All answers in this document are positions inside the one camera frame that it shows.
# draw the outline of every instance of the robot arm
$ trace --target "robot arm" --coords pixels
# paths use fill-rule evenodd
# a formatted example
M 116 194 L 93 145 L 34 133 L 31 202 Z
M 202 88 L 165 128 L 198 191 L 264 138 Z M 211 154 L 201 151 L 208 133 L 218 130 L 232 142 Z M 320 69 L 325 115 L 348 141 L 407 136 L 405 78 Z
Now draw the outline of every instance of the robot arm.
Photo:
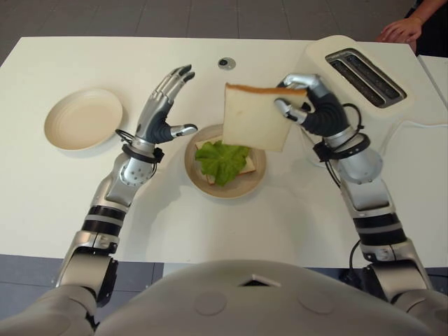
M 433 330 L 445 330 L 441 321 L 429 316 L 446 309 L 446 297 L 432 290 L 414 245 L 405 235 L 380 175 L 382 159 L 369 147 L 368 136 L 360 133 L 361 115 L 354 129 L 343 106 L 317 75 L 290 74 L 280 86 L 306 88 L 315 107 L 310 113 L 284 99 L 275 101 L 286 118 L 323 137 L 314 151 L 330 173 L 333 167 L 339 173 L 340 181 L 333 177 L 353 218 L 364 258 L 371 262 L 363 270 L 367 291 L 424 320 Z
M 99 184 L 62 263 L 56 288 L 2 321 L 0 335 L 93 335 L 96 308 L 110 300 L 115 284 L 118 262 L 110 255 L 117 250 L 126 213 L 163 157 L 155 145 L 197 131 L 192 124 L 171 127 L 166 122 L 174 98 L 195 76 L 190 70 L 189 65 L 169 73 L 146 102 L 135 135 L 120 133 L 126 134 L 123 153 Z
M 62 263 L 57 287 L 89 288 L 100 307 L 109 301 L 118 266 L 109 254 L 116 252 L 118 235 L 137 190 L 154 175 L 163 157 L 155 145 L 197 131 L 192 124 L 171 127 L 166 122 L 174 98 L 195 76 L 190 70 L 191 66 L 173 70 L 149 97 L 135 136 L 126 135 L 123 153 L 99 184 L 81 231 L 75 234 Z

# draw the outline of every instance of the empty plate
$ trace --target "empty plate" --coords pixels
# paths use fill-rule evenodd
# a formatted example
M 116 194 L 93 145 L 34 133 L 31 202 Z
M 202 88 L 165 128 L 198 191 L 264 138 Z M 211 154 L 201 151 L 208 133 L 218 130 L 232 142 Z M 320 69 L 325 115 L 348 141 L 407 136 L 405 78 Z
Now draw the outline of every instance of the empty plate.
M 87 149 L 107 140 L 122 116 L 120 100 L 111 92 L 77 91 L 53 106 L 45 119 L 45 136 L 52 145 L 67 151 Z

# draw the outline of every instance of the gray floor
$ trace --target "gray floor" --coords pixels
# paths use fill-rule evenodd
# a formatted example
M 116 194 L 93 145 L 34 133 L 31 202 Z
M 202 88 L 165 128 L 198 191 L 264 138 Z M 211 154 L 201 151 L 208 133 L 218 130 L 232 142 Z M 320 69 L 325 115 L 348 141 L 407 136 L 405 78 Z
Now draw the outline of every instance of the gray floor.
M 164 36 L 372 41 L 414 0 L 0 0 L 0 64 L 21 36 Z M 52 285 L 60 260 L 0 255 L 0 319 Z M 122 262 L 104 316 L 162 276 L 163 264 Z M 337 269 L 318 269 L 336 277 Z M 432 269 L 446 274 L 446 269 Z M 447 281 L 434 277 L 446 292 Z
M 0 64 L 21 36 L 372 41 L 414 0 L 0 0 Z

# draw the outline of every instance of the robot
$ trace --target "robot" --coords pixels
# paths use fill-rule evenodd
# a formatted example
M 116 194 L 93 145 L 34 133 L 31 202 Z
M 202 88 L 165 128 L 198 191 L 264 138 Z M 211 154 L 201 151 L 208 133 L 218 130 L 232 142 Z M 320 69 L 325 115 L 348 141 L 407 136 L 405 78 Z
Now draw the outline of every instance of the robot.
M 67 251 L 56 287 L 0 322 L 0 335 L 447 335 L 448 297 L 432 289 L 381 178 L 382 159 L 366 134 L 317 75 L 287 75 L 279 86 L 306 88 L 314 105 L 274 104 L 285 118 L 321 136 L 314 150 L 341 190 L 370 264 L 367 292 L 279 262 L 229 260 L 171 274 L 95 322 L 110 299 L 123 220 L 137 190 L 155 173 L 156 145 L 197 131 L 167 124 L 191 66 L 173 70 L 143 108 L 135 135 L 99 184 L 84 224 Z M 340 180 L 333 168 L 339 172 Z

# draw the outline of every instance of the white toaster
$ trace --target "white toaster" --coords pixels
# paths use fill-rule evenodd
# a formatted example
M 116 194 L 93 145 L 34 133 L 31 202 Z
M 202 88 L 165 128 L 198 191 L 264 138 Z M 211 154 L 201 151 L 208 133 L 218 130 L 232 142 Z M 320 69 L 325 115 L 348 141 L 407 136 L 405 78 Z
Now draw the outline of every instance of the white toaster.
M 294 72 L 320 75 L 341 103 L 357 105 L 374 148 L 414 103 L 413 92 L 398 75 L 346 36 L 310 43 Z M 347 115 L 356 125 L 356 114 L 350 110 L 346 108 Z

